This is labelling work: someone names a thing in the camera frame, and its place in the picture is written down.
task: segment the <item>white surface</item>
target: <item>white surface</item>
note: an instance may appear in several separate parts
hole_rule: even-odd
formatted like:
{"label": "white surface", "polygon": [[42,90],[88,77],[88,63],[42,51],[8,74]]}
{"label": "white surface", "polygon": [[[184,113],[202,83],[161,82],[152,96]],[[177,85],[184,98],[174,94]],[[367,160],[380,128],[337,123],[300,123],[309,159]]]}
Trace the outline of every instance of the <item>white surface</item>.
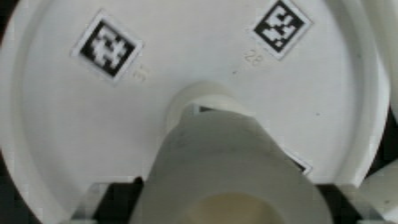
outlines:
{"label": "white surface", "polygon": [[332,224],[316,186],[252,117],[202,113],[168,133],[129,222],[156,223]]}
{"label": "white surface", "polygon": [[[21,1],[0,55],[0,144],[44,224],[67,218],[94,182],[147,176],[170,99],[197,81],[231,89],[282,149],[312,166],[312,182],[360,184],[389,100],[362,5],[295,4],[312,26],[277,61],[245,31],[266,0]],[[99,9],[145,43],[117,86],[71,58]],[[263,57],[257,66],[248,54]]]}

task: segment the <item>white cylindrical object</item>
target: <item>white cylindrical object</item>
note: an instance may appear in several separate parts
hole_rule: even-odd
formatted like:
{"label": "white cylindrical object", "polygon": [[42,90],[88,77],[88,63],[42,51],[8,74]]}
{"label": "white cylindrical object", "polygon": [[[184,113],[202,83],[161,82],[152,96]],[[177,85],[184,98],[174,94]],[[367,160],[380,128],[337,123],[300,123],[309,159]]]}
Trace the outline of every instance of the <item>white cylindrical object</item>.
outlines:
{"label": "white cylindrical object", "polygon": [[270,221],[330,224],[321,195],[254,118],[204,112],[168,133],[131,224]]}

